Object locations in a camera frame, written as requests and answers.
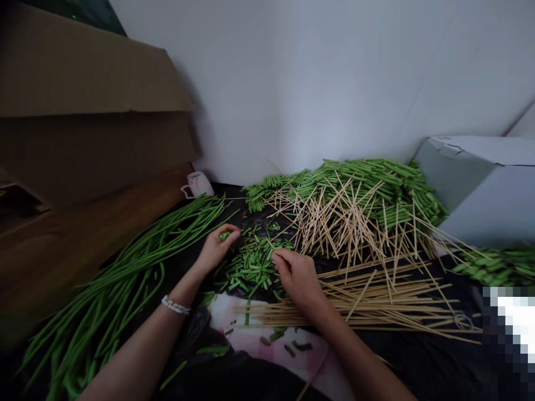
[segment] mug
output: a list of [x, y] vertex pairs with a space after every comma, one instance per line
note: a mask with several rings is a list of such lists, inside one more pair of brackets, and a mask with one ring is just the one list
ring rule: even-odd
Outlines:
[[[192, 197], [184, 190], [185, 188], [191, 190]], [[213, 195], [212, 185], [203, 172], [188, 174], [188, 185], [184, 185], [180, 190], [186, 195], [186, 199], [198, 198], [202, 194]]]

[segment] bracelet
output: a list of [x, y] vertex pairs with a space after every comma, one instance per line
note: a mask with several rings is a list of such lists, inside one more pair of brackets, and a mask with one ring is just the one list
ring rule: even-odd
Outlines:
[[180, 304], [177, 304], [176, 302], [173, 302], [169, 299], [167, 295], [165, 295], [164, 298], [162, 298], [162, 303], [171, 309], [172, 311], [175, 311], [178, 314], [184, 314], [189, 315], [189, 311], [191, 311], [191, 308], [186, 308], [185, 306], [182, 306]]

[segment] white cardboard box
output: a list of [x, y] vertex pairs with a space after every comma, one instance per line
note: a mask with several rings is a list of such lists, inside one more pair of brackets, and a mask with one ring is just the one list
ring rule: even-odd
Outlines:
[[440, 229], [474, 246], [535, 242], [535, 141], [436, 136], [416, 155], [450, 212]]

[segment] pink cloth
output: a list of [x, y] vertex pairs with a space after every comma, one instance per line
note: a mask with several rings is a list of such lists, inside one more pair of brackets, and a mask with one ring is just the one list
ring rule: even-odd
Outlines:
[[[271, 346], [266, 346], [260, 342], [260, 338], [263, 336], [269, 340], [269, 336], [273, 334], [273, 328], [244, 327], [245, 315], [234, 313], [234, 306], [246, 303], [246, 300], [240, 298], [226, 294], [218, 295], [216, 301], [210, 305], [212, 312], [210, 325], [222, 333], [234, 329], [232, 333], [227, 335], [227, 338], [236, 351], [243, 350], [254, 358], [282, 365], [307, 382], [328, 352], [327, 342], [322, 337], [306, 330], [298, 329], [296, 333], [293, 327], [289, 327], [282, 338], [271, 343]], [[253, 301], [252, 304], [261, 305], [265, 302]], [[254, 315], [250, 315], [250, 326], [259, 323]], [[293, 340], [297, 341], [298, 344], [311, 343], [313, 349], [299, 351], [293, 347], [291, 343]], [[284, 349], [284, 345], [288, 345], [294, 350], [294, 358]], [[333, 353], [327, 357], [312, 385], [333, 401], [353, 400], [349, 383]]]

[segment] pixelated area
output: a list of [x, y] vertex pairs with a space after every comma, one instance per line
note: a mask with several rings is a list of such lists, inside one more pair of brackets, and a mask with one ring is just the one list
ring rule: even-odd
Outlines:
[[483, 288], [488, 399], [535, 399], [535, 287]]

